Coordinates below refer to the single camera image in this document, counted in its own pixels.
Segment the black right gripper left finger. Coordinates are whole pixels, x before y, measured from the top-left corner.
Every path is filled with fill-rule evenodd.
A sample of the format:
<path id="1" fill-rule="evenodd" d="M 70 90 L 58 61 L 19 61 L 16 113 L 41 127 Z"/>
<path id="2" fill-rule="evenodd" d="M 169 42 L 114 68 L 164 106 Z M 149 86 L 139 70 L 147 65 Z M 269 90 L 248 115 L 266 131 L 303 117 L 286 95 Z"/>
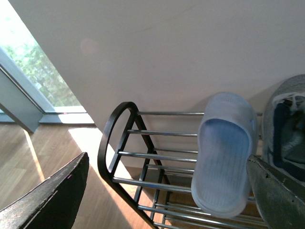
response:
<path id="1" fill-rule="evenodd" d="M 86 189 L 89 157 L 81 153 L 0 211 L 2 229 L 70 229 Z"/>

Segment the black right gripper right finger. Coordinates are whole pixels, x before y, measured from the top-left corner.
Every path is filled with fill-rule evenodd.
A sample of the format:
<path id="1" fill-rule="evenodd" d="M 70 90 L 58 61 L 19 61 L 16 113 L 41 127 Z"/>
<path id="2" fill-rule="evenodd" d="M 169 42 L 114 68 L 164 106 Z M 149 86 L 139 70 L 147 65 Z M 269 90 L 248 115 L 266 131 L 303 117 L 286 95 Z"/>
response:
<path id="1" fill-rule="evenodd" d="M 246 171 L 260 215 L 270 229 L 305 227 L 305 187 L 257 156 Z"/>

